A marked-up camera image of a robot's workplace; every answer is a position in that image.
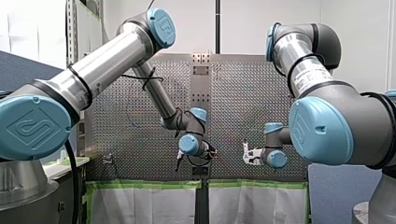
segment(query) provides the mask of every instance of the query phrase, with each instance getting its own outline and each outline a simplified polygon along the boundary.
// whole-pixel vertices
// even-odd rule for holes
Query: light blue joint cap
[[[167,49],[175,43],[175,25],[164,9],[154,7],[148,10],[148,27],[162,48]]]
[[[0,157],[37,160],[52,154],[70,134],[71,119],[58,102],[37,95],[0,101]]]
[[[274,26],[275,25],[272,25],[267,33],[267,53],[265,54],[265,58],[266,58],[267,62],[273,61],[272,56],[274,53],[274,49],[273,49],[274,37],[275,37],[276,29],[279,25],[277,25],[275,29],[274,29]]]
[[[267,164],[274,169],[282,169],[288,164],[288,157],[281,150],[274,150],[267,156]]]
[[[307,96],[289,114],[290,137],[297,152],[309,161],[341,165],[353,152],[353,136],[344,116],[327,101]]]
[[[186,155],[195,156],[199,149],[198,139],[192,134],[186,134],[178,141],[178,148]]]
[[[281,122],[270,122],[265,124],[264,133],[273,133],[281,129],[283,129],[283,124]]]
[[[203,122],[206,122],[206,116],[207,116],[206,110],[193,107],[190,109],[190,112],[198,119],[202,120]]]
[[[385,94],[392,100],[396,99],[396,91],[387,91]]]

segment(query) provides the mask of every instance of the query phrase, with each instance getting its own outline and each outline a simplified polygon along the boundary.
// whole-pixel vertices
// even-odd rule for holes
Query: metal pole
[[[220,54],[220,0],[216,0],[216,54]]]
[[[209,224],[209,167],[192,167],[192,175],[199,176],[201,187],[195,191],[194,224]]]

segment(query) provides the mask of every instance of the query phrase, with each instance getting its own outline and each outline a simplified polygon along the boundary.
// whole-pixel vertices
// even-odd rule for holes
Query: black stand
[[[195,191],[195,224],[209,224],[209,167],[192,167],[192,175],[201,180],[201,187]]]

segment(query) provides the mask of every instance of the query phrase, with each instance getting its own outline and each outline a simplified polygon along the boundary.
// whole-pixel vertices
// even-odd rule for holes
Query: black cable
[[[396,154],[396,142],[395,142],[396,141],[396,129],[395,129],[396,128],[396,118],[395,118],[396,106],[388,98],[388,96],[386,96],[384,94],[379,94],[379,93],[375,93],[375,92],[364,92],[364,93],[361,93],[361,96],[373,97],[373,98],[377,99],[379,102],[381,102],[382,105],[384,105],[385,109],[387,110],[387,112],[389,114],[390,121],[391,121],[393,134],[392,134],[392,141],[390,143],[389,151],[388,151],[386,157],[379,164],[367,166],[371,169],[379,170],[379,169],[382,169],[385,166],[387,166]]]
[[[190,110],[186,110],[186,111],[184,112],[184,114],[190,114],[190,115],[192,115],[192,116],[201,124],[202,129],[204,129],[204,133],[203,133],[203,134],[205,134],[205,132],[206,132],[205,125],[201,122],[200,119],[198,119],[194,114],[192,114],[192,112],[191,112]]]
[[[276,23],[274,23],[274,25],[273,25],[273,30],[272,30],[273,39],[272,39],[272,43],[271,43],[271,48],[272,48],[273,53],[271,54],[271,61],[272,61],[273,64],[274,64],[275,70],[276,70],[282,77],[285,77],[286,75],[285,75],[282,71],[280,71],[279,68],[276,66],[275,58],[274,58],[274,50],[275,50],[275,30],[276,30],[276,27],[277,27],[277,26],[280,26],[280,25],[282,25],[280,22],[276,22]]]
[[[155,0],[152,0],[151,3],[148,5],[148,10],[151,9],[152,4],[154,3]]]
[[[176,113],[178,113],[177,118],[176,118],[176,133],[175,133],[175,138],[178,137],[178,135],[181,132],[181,125],[183,124],[183,111],[177,107],[176,108]]]
[[[208,165],[208,164],[210,163],[210,161],[207,161],[207,162],[205,162],[205,163],[203,163],[203,164],[196,164],[196,163],[194,163],[194,162],[191,161],[189,155],[187,155],[187,160],[189,160],[189,163],[191,163],[191,165],[194,165],[194,166],[197,166],[197,167],[206,166],[206,165]]]
[[[12,91],[0,91],[0,100],[6,98],[12,93]]]
[[[88,84],[87,84],[87,82],[84,80],[84,78],[82,78],[79,74],[78,74],[78,72],[76,72],[76,70],[74,70],[74,68],[72,67],[72,65],[73,64],[69,64],[69,65],[67,65],[67,68],[70,70],[70,72],[72,72],[73,73],[73,75],[75,75],[77,78],[78,78],[78,80],[81,82],[81,84],[85,87],[85,89],[87,90],[87,93],[88,93],[88,103],[87,103],[87,105],[85,105],[84,106],[84,108],[82,108],[81,110],[85,110],[85,109],[87,109],[88,107],[90,107],[91,105],[92,105],[92,101],[93,101],[93,94],[92,94],[92,91],[91,91],[91,89],[90,89],[90,86],[88,86]]]
[[[146,80],[145,83],[143,83],[142,90],[146,91],[146,86],[147,84],[153,80],[153,79],[159,79],[161,82],[163,82],[163,77],[153,77],[155,73],[155,67],[152,68],[151,72],[149,73],[148,77],[134,77],[134,76],[128,76],[128,75],[122,75],[122,77],[130,77],[138,80]]]
[[[72,224],[78,223],[78,211],[79,211],[79,185],[78,185],[78,168],[76,163],[76,158],[74,156],[73,148],[70,145],[69,140],[64,143],[66,147],[67,155],[70,160],[70,167],[72,169],[72,179],[73,179],[73,216]]]
[[[292,96],[293,98],[295,98],[295,95],[294,95],[293,90],[291,89],[291,74],[293,73],[294,68],[297,67],[297,65],[298,65],[299,63],[301,63],[302,61],[304,61],[304,60],[306,60],[306,59],[309,59],[310,57],[317,57],[318,60],[319,60],[322,64],[324,64],[324,58],[323,58],[323,56],[321,56],[320,54],[317,54],[317,53],[309,53],[309,54],[305,55],[304,57],[301,57],[301,58],[297,59],[297,60],[291,65],[290,70],[289,70],[289,72],[288,72],[288,88],[289,88],[289,92],[290,92],[290,94],[291,94],[291,96]]]

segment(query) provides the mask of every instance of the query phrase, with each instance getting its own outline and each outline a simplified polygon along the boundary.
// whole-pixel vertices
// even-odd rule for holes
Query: pegboard
[[[283,170],[250,166],[242,160],[244,138],[251,147],[262,147],[266,122],[287,123],[286,79],[264,57],[243,55],[210,55],[210,62],[205,62],[209,74],[197,76],[194,55],[159,54],[151,62],[175,106],[208,107],[206,137],[219,151],[210,178],[304,181],[306,163],[291,147],[285,148],[290,163]],[[94,100],[85,117],[86,154],[92,157],[89,180],[192,178],[186,160],[175,172],[178,139],[174,131],[161,127],[160,114],[138,80],[120,77]],[[103,162],[109,154],[113,164]]]
[[[284,147],[288,165],[281,170],[244,164],[244,138],[249,148],[264,146],[267,122],[288,124],[287,80],[263,56],[213,55],[210,142],[219,149],[212,178],[304,181],[306,162],[292,147]]]

